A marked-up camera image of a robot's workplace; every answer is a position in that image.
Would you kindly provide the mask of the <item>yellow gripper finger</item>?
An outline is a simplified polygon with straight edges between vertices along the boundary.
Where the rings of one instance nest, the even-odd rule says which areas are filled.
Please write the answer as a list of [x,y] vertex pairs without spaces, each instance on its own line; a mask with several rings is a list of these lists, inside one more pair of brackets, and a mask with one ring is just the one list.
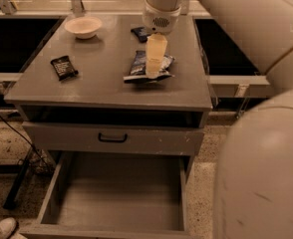
[[161,68],[166,51],[167,39],[160,33],[151,34],[146,42],[146,76],[155,79]]

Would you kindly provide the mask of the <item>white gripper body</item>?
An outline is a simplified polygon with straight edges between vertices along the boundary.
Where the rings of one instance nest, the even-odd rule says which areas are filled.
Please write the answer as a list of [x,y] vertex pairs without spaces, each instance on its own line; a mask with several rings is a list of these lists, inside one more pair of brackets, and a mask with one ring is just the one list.
[[170,33],[175,27],[181,8],[172,11],[163,11],[156,9],[145,1],[143,10],[143,22],[146,28],[153,33]]

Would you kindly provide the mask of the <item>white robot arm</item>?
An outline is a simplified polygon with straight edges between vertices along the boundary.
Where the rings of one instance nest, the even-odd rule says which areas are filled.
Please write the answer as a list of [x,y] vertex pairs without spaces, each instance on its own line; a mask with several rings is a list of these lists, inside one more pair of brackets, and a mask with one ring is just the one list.
[[[146,0],[144,21],[182,0]],[[198,0],[275,96],[229,131],[217,161],[214,239],[293,239],[293,0]]]

